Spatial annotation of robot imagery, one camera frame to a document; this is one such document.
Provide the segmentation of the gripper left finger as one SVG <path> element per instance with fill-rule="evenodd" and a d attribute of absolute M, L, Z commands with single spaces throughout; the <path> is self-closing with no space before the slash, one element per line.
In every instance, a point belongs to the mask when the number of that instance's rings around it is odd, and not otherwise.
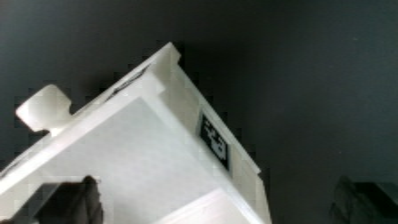
<path fill-rule="evenodd" d="M 61 184 L 36 217 L 40 224 L 104 224 L 98 182 L 91 176 Z"/>

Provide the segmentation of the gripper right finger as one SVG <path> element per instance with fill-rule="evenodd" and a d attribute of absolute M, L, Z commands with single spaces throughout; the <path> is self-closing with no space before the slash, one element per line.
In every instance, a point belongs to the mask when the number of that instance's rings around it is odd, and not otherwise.
<path fill-rule="evenodd" d="M 398 224 L 398 185 L 342 176 L 329 214 L 331 224 Z"/>

